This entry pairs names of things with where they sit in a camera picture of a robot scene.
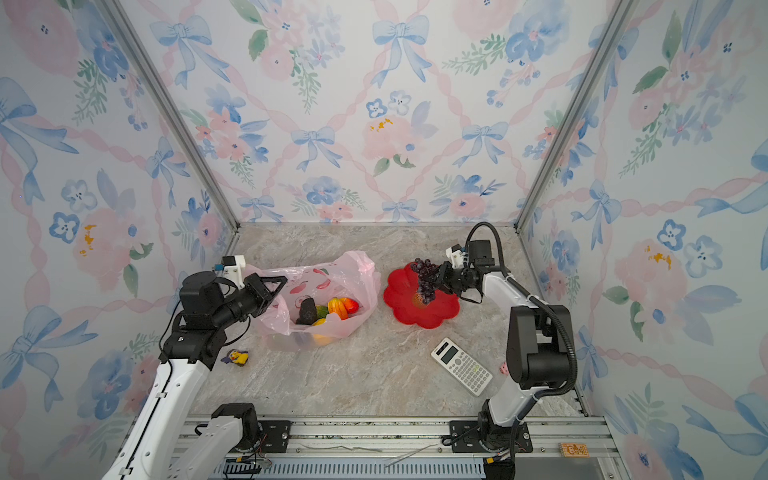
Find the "dark purple grape bunch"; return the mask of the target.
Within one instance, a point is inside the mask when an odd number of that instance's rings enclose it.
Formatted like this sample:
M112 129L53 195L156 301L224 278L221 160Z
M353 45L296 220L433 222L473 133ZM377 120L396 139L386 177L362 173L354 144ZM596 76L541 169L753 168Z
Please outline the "dark purple grape bunch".
M410 265L417 275L417 295L424 305L432 303L443 288L443 270L429 259L416 258Z

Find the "pink plastic bag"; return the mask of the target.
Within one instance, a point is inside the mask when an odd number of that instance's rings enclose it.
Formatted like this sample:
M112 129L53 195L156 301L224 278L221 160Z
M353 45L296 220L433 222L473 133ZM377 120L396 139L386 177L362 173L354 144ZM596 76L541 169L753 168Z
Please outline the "pink plastic bag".
M315 344L313 334L333 337L333 342L345 339L371 317L379 304L381 274L363 251L347 251L334 261L310 266L268 270L245 267L245 275L253 273L288 279L267 312L255 320L256 332L272 350L297 352L323 347ZM356 300L360 309L346 320L329 314L323 325L297 325L300 304L307 297L313 298L317 306L327 305L332 298L347 297Z

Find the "dark avocado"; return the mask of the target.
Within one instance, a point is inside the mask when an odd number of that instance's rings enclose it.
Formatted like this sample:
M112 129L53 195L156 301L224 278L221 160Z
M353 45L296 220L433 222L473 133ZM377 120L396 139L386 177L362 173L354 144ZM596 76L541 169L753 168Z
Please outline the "dark avocado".
M318 320L317 307L313 298L304 298L299 307L297 325L311 326Z

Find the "orange red chili pepper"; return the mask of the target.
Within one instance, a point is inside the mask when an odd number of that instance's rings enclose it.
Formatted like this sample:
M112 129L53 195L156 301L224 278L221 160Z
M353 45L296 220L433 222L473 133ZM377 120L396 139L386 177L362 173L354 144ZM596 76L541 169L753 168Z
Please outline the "orange red chili pepper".
M341 298L332 298L327 305L329 314L336 314L341 320L348 318L348 311Z

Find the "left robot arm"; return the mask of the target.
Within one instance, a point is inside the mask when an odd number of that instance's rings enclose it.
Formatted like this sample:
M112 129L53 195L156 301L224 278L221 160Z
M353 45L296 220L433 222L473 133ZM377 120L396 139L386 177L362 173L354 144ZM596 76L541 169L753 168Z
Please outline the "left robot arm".
M173 456L192 402L228 344L227 328L264 314L286 283L284 276L253 273L234 281L212 271L182 282L182 310L160 347L152 389L106 478L206 479L231 450L252 454L261 446L254 406L230 403L214 411L179 458Z

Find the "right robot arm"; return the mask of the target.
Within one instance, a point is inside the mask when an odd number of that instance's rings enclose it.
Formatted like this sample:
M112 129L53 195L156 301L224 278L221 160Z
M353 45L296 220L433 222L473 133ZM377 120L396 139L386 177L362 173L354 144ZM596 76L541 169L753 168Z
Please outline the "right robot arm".
M573 390L577 373L570 313L524 288L495 259L489 240L471 240L446 250L437 283L459 298L475 290L508 316L506 365L509 378L478 413L479 441L490 450L522 444L524 419L539 400Z

